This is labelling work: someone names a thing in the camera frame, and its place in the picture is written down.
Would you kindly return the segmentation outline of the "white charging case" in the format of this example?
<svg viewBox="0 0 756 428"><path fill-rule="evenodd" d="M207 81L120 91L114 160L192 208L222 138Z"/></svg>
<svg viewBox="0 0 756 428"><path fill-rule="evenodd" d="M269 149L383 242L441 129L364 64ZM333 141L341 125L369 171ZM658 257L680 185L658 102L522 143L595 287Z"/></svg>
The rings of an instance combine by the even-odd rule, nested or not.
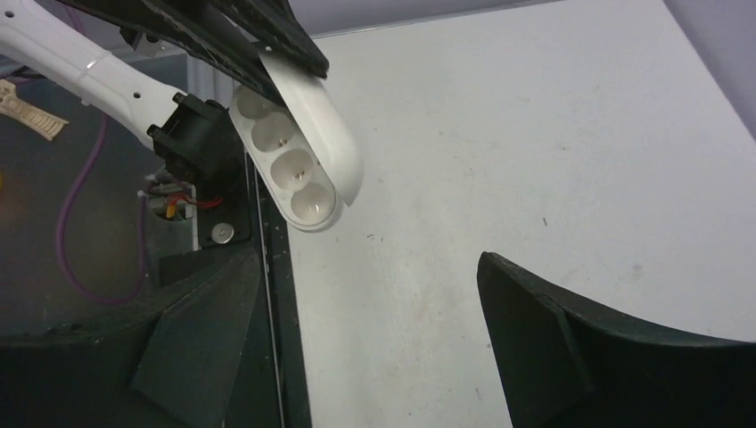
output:
<svg viewBox="0 0 756 428"><path fill-rule="evenodd" d="M357 142L320 78L279 54L260 60L283 104L239 86L231 120L283 218L300 231L325 231L362 187Z"/></svg>

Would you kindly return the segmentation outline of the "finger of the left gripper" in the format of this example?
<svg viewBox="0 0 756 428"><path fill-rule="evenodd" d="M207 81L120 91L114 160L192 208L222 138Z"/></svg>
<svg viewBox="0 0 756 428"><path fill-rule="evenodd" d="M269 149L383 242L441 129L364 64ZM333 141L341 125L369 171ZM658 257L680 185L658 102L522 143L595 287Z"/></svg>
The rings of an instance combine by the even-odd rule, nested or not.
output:
<svg viewBox="0 0 756 428"><path fill-rule="evenodd" d="M209 1L71 0L65 4L177 45L269 101L283 101L259 50Z"/></svg>
<svg viewBox="0 0 756 428"><path fill-rule="evenodd" d="M330 62L297 21L288 1L212 1L227 18L317 78L327 78Z"/></svg>

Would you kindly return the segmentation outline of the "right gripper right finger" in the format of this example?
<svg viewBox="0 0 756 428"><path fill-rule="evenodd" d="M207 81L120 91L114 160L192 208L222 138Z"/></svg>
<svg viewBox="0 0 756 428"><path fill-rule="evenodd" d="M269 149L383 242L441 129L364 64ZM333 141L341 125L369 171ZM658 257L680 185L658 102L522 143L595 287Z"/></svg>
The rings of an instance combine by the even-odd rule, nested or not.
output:
<svg viewBox="0 0 756 428"><path fill-rule="evenodd" d="M633 317L494 252L477 285L513 426L754 426L753 343Z"/></svg>

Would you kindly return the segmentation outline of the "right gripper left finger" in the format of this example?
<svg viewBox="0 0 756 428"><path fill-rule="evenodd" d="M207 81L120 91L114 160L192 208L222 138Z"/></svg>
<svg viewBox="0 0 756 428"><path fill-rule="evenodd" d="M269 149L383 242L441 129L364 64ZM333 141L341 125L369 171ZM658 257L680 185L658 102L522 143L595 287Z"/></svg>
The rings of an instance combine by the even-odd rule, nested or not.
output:
<svg viewBox="0 0 756 428"><path fill-rule="evenodd" d="M1 340L4 427L186 427L131 381L160 316L191 292L163 287L98 317Z"/></svg>

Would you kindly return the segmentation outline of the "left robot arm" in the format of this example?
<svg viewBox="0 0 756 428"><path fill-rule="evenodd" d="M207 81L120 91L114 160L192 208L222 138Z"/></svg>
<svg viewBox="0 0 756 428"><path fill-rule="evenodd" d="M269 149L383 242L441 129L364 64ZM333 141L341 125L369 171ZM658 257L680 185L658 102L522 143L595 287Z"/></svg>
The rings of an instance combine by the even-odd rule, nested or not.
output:
<svg viewBox="0 0 756 428"><path fill-rule="evenodd" d="M324 166L348 134L322 81L329 62L286 1L76 1L81 12L183 48L286 108ZM127 128L168 172L213 193L241 174L226 109L149 78L34 1L1 4L1 52Z"/></svg>

